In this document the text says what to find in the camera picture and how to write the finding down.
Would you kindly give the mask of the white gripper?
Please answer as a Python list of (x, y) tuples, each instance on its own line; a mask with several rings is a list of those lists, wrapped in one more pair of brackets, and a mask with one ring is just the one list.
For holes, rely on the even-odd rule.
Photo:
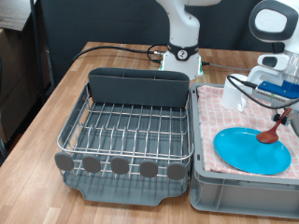
[[(255, 66), (251, 69), (247, 86), (252, 89), (259, 89), (263, 91), (279, 91), (282, 89), (283, 78), (282, 72), (263, 66)], [(273, 116), (273, 121), (277, 122), (280, 119), (280, 114)], [(291, 112), (288, 115), (288, 121), (291, 123), (293, 130), (299, 137), (299, 114)]]

